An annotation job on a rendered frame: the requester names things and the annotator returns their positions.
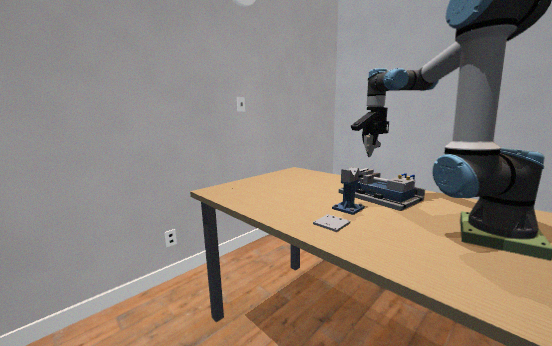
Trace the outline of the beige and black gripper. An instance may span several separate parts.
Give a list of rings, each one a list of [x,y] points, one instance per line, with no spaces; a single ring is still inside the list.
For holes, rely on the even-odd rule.
[[[384,110],[377,110],[377,109],[384,109]],[[371,110],[371,112],[377,113],[377,117],[369,124],[367,124],[362,131],[363,144],[365,146],[368,157],[371,157],[373,150],[381,146],[381,142],[378,141],[378,135],[388,133],[389,121],[386,121],[387,108],[367,107],[367,110]],[[385,121],[385,122],[377,122],[377,121]],[[388,125],[388,129],[387,129],[387,125]]]

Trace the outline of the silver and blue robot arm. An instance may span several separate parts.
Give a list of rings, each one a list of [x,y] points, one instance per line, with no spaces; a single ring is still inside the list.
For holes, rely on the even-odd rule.
[[[479,197],[469,224],[501,237],[537,236],[534,204],[544,169],[542,153],[494,142],[506,41],[535,24],[551,1],[450,0],[453,45],[419,70],[369,71],[367,106],[383,107],[386,91],[431,90],[460,64],[453,140],[435,161],[433,178],[450,197]]]

